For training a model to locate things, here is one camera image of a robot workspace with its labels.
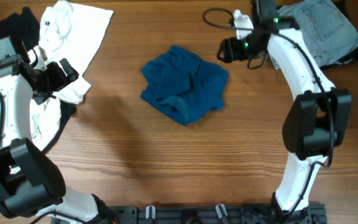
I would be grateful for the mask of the black garment under shorts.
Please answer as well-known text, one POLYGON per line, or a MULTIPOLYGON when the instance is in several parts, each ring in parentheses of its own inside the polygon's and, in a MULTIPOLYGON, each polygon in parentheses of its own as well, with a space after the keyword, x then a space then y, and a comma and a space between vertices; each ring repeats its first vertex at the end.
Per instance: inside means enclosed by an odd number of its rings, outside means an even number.
MULTIPOLYGON (((349 15, 347 13, 346 9, 346 1, 340 0, 334 2, 334 5, 343 13, 343 15, 350 21, 349 15)), ((356 47, 352 52, 349 54, 343 56, 342 58, 338 59, 337 62, 330 64, 330 65, 323 65, 320 67, 321 70, 327 70, 329 68, 338 67, 341 65, 346 65, 350 62, 357 61, 358 60, 358 47, 356 47)))

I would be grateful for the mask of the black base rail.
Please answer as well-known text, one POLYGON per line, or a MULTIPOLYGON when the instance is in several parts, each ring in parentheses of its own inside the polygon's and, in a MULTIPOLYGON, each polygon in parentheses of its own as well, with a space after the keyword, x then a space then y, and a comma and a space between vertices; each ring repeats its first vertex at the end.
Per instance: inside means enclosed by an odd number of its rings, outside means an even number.
POLYGON ((115 215, 114 223, 131 224, 175 224, 175 223, 297 223, 297 224, 327 224, 325 205, 310 204, 301 211, 295 211, 285 218, 277 210, 267 204, 244 205, 241 207, 226 207, 219 204, 215 207, 167 207, 157 208, 149 205, 145 208, 111 207, 115 215))

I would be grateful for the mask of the light blue denim shorts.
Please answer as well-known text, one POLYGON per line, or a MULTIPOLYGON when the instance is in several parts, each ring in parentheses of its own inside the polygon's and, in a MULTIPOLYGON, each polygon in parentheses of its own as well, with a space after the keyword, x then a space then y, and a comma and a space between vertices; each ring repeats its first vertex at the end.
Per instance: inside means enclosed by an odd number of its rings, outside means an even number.
POLYGON ((330 65, 358 47, 358 31, 330 0, 302 1, 278 8, 294 17, 317 65, 330 65))

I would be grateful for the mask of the white t-shirt with black print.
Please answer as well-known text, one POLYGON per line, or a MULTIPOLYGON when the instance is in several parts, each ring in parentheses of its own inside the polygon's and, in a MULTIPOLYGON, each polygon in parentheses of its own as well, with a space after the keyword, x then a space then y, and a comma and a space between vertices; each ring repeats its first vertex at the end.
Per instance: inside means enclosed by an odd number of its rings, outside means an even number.
POLYGON ((90 84, 83 75, 99 50, 112 19, 111 10, 59 1, 46 8, 36 41, 45 51, 47 65, 66 58, 79 73, 76 81, 53 93, 60 102, 75 106, 83 101, 90 84))

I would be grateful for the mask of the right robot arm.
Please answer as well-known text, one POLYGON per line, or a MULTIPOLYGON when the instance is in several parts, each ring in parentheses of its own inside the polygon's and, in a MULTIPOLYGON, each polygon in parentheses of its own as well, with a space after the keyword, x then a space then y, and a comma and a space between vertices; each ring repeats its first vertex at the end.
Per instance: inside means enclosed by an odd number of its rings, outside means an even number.
POLYGON ((309 53, 295 18, 277 13, 275 1, 252 1, 252 15, 231 12, 227 29, 235 37, 221 42, 224 63, 267 59, 278 63, 290 87, 293 104, 282 128, 288 160, 273 193, 270 223, 316 223, 309 193, 320 168, 328 168, 341 145, 351 108, 351 94, 337 89, 309 53))

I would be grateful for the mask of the black garment on left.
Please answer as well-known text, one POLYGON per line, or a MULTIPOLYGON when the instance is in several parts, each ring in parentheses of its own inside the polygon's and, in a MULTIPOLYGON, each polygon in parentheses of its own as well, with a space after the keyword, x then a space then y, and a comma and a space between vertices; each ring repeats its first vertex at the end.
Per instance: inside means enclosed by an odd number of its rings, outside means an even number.
POLYGON ((0 21, 0 149, 28 139, 42 151, 57 142, 76 106, 50 96, 33 96, 27 54, 36 46, 40 24, 28 7, 0 21))

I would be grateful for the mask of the blue polo shirt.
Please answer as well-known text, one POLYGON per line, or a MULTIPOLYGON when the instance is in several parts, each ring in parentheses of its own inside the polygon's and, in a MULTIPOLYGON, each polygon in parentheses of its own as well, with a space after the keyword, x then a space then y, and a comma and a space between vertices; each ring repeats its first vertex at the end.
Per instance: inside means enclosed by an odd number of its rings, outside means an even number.
POLYGON ((177 45, 141 69, 147 86, 140 97, 175 122, 187 126, 224 106, 228 72, 177 45))

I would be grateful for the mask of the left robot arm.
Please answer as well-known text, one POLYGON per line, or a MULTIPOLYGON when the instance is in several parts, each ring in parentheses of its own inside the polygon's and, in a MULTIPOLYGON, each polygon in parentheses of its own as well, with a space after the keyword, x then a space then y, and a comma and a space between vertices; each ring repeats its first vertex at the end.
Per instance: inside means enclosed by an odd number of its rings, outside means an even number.
POLYGON ((0 213, 37 223, 117 223, 97 196, 67 187, 58 167, 32 142, 30 103, 77 80, 68 60, 43 69, 31 61, 22 41, 0 39, 0 213))

